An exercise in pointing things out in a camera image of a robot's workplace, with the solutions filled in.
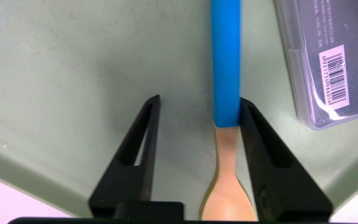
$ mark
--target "green tabletop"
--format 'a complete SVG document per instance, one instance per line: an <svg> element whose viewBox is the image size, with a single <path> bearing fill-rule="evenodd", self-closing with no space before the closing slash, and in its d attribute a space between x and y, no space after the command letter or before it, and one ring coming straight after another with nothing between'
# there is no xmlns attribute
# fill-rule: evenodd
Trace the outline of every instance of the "green tabletop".
<svg viewBox="0 0 358 224"><path fill-rule="evenodd" d="M209 0L1 0L0 181L89 217L104 169L160 94L152 200L198 219L216 164L210 33ZM297 119L273 1L243 1L242 40L241 96L341 207L358 192L358 120L317 132ZM241 143L236 166L251 195Z"/></svg>

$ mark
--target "spoon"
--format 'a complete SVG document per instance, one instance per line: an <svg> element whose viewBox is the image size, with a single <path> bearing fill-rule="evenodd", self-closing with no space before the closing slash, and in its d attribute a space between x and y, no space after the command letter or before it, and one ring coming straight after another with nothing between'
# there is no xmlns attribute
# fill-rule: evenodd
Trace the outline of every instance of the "spoon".
<svg viewBox="0 0 358 224"><path fill-rule="evenodd" d="M255 221L255 214L236 175L238 127L215 127L218 177L206 200L202 220Z"/></svg>

